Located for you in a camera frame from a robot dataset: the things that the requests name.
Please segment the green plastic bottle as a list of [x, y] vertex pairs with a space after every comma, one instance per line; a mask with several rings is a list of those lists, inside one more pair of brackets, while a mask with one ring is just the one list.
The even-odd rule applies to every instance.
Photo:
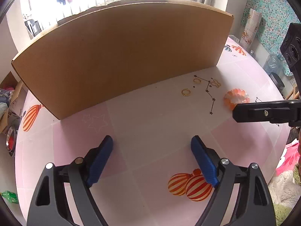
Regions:
[[19, 204], [17, 194], [14, 192], [6, 190], [4, 192], [1, 192], [1, 196], [11, 203]]

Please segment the steel bowl on floor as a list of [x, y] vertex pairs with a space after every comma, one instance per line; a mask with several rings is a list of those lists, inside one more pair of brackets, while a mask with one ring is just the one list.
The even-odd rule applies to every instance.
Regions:
[[12, 125], [10, 126], [6, 134], [6, 149], [11, 157], [14, 155], [15, 152], [16, 140], [17, 140], [17, 129], [14, 125]]

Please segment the gold bow earring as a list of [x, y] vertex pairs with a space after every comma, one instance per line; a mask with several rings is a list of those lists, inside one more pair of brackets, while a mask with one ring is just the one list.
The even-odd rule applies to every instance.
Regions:
[[210, 80], [210, 85], [219, 88], [221, 86], [221, 83], [219, 83], [216, 79], [212, 79]]

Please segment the floral teal fabric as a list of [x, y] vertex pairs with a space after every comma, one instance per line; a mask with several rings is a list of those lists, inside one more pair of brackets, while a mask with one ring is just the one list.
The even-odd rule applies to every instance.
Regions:
[[245, 27], [240, 42], [246, 50], [256, 37], [269, 54], [279, 55], [283, 72], [292, 76], [280, 46], [291, 23], [300, 23], [297, 15], [286, 0], [247, 0], [241, 25]]

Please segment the open cardboard box with clothes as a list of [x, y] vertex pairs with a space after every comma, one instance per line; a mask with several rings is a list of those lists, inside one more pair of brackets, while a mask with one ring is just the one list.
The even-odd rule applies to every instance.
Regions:
[[1, 133], [7, 134], [10, 126], [18, 129], [27, 92], [22, 81], [9, 72], [1, 82]]

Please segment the large brown cardboard box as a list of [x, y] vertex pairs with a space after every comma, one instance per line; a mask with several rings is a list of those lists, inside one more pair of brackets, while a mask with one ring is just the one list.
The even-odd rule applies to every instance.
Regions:
[[185, 0], [123, 0], [61, 20], [12, 67], [57, 119], [213, 67], [234, 16]]

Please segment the black folding rack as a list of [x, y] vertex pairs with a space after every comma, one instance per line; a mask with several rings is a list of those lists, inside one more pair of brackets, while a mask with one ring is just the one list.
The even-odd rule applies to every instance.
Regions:
[[27, 29], [30, 31], [30, 33], [34, 37], [42, 31], [38, 21], [29, 19], [29, 20], [25, 21], [24, 23], [25, 23]]

